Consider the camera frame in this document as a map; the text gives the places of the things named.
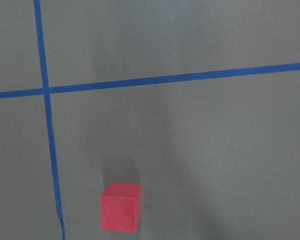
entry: blue tape strip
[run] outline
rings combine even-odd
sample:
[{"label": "blue tape strip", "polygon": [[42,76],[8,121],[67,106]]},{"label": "blue tape strip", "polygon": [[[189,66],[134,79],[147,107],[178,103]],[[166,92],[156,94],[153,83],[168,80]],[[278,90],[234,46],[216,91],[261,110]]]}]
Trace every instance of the blue tape strip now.
[{"label": "blue tape strip", "polygon": [[257,67],[249,67],[249,68],[137,78],[137,79],[129,79],[129,80],[104,81],[104,82],[97,82],[97,83],[87,83],[87,84],[68,85],[68,86],[54,86],[54,87],[50,87],[49,90],[51,94],[57,94],[57,93],[79,92],[79,91],[89,91],[89,90],[97,90],[97,89],[124,88],[124,87],[132,87],[132,86],[151,85],[151,84],[166,84],[166,83],[176,83],[176,82],[185,82],[185,81],[194,81],[194,80],[238,77],[238,76],[246,76],[246,75],[281,73],[281,72],[290,72],[290,71],[300,71],[300,63],[281,64],[281,65],[272,65],[272,66],[257,66]]},{"label": "blue tape strip", "polygon": [[66,232],[64,226],[64,217],[62,211],[61,193],[60,193],[60,185],[59,185],[56,144],[55,144],[55,137],[53,131],[53,122],[52,122],[52,108],[51,108],[51,100],[50,100],[50,93],[49,93],[48,71],[47,71],[46,52],[45,52],[45,43],[44,43],[44,32],[43,32],[42,18],[41,18],[40,0],[33,0],[33,2],[34,2],[34,12],[35,12],[36,34],[37,34],[38,48],[39,48],[41,78],[42,78],[42,86],[43,86],[42,91],[44,97],[46,125],[48,131],[48,141],[49,141],[50,158],[51,158],[55,207],[61,225],[62,239],[66,240]]},{"label": "blue tape strip", "polygon": [[43,94],[42,88],[16,90],[16,91],[2,91],[0,92],[0,99],[34,96],[34,95],[42,95],[42,94]]}]

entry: gray floor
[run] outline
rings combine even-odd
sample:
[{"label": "gray floor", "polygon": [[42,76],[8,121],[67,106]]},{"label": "gray floor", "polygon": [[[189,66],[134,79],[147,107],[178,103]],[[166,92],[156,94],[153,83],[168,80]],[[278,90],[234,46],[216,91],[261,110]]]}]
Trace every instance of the gray floor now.
[{"label": "gray floor", "polygon": [[[0,91],[42,87],[33,8],[0,1]],[[51,86],[300,62],[300,1],[41,10]],[[300,71],[51,103],[68,240],[300,239]],[[101,231],[100,195],[128,165],[143,187],[140,229]],[[10,239],[61,239],[43,96],[0,99],[0,240]]]}]

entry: red block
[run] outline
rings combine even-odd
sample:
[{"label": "red block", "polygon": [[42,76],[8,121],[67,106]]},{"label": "red block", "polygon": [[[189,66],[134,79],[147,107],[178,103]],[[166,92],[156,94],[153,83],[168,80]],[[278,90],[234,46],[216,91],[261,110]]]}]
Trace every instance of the red block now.
[{"label": "red block", "polygon": [[141,185],[111,183],[101,195],[101,228],[135,233],[141,217]]}]

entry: vertical blue line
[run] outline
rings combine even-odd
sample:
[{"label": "vertical blue line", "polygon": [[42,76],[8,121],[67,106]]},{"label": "vertical blue line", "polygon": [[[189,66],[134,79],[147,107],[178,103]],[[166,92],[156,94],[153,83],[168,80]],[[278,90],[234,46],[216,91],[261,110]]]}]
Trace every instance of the vertical blue line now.
[{"label": "vertical blue line", "polygon": [[60,185],[59,185],[56,144],[55,144],[55,136],[53,131],[53,122],[52,122],[52,108],[51,108],[51,100],[50,100],[50,93],[49,93],[49,81],[48,81],[48,71],[47,71],[47,62],[46,62],[44,31],[43,31],[42,18],[41,18],[40,0],[33,0],[33,3],[34,3],[36,34],[37,34],[39,58],[40,58],[42,91],[44,97],[46,125],[48,131],[48,141],[49,141],[49,150],[50,150],[50,158],[51,158],[51,170],[52,170],[53,187],[54,187],[55,207],[61,225],[62,240],[66,240]]}]

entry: cube's front face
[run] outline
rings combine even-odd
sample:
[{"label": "cube's front face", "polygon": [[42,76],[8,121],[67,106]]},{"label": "cube's front face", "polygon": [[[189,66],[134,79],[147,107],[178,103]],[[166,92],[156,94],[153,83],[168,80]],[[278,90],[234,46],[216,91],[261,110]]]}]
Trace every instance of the cube's front face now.
[{"label": "cube's front face", "polygon": [[137,200],[135,198],[101,196],[102,230],[135,233],[137,226]]}]

